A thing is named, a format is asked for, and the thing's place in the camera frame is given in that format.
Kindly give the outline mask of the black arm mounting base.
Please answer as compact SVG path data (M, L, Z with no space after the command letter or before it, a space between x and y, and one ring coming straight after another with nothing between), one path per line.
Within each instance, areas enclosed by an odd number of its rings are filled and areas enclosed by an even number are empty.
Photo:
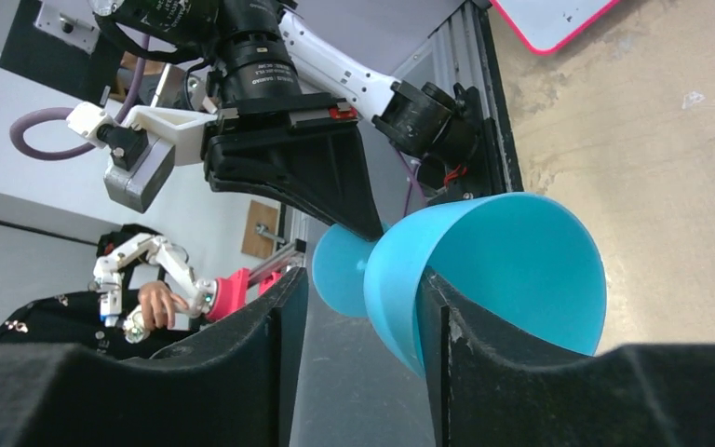
M483 114L479 91L456 83L467 91L465 107L477 129L476 149L467 171L440 188L430 204L524 190L498 60L497 66L489 116Z

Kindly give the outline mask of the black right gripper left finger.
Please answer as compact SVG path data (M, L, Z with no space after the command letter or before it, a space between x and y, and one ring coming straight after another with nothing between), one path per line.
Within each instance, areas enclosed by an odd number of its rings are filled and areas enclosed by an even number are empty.
M149 359L77 345L0 345L0 446L286 446L308 276Z

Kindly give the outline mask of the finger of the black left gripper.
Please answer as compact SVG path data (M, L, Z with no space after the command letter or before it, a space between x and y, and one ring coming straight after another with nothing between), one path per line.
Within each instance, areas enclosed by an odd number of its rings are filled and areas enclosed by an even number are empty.
M221 133L206 140L202 156L214 192L271 198L368 241L384 233L356 127Z

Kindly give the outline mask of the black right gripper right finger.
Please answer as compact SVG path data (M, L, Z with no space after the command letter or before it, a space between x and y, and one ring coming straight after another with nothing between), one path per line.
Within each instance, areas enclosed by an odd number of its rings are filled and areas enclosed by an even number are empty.
M715 344L584 356L468 300L433 269L416 310L439 446L715 446Z

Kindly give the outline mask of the blue wine glass row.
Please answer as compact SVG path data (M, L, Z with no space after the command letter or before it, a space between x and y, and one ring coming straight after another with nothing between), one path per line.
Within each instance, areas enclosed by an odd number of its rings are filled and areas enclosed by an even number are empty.
M371 323L384 346L424 371L419 285L434 269L467 299L553 345L591 356L607 305L598 246L557 201L508 193L418 210L367 241L335 224L312 276L335 312Z

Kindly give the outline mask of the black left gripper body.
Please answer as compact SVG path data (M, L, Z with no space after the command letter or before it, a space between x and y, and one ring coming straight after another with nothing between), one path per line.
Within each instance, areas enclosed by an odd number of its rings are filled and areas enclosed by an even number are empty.
M203 145L256 148L355 126L358 111L329 93L232 100L205 126Z

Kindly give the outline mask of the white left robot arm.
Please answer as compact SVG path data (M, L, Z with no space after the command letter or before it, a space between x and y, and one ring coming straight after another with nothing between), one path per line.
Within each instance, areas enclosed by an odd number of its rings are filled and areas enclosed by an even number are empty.
M401 153L467 166L479 139L468 90L416 88L374 72L309 30L291 1L94 1L102 33L150 61L201 61L212 113L135 106L113 118L90 102L70 130L110 153L109 197L148 210L172 170L201 164L214 192L274 199L374 241L375 207L358 128Z

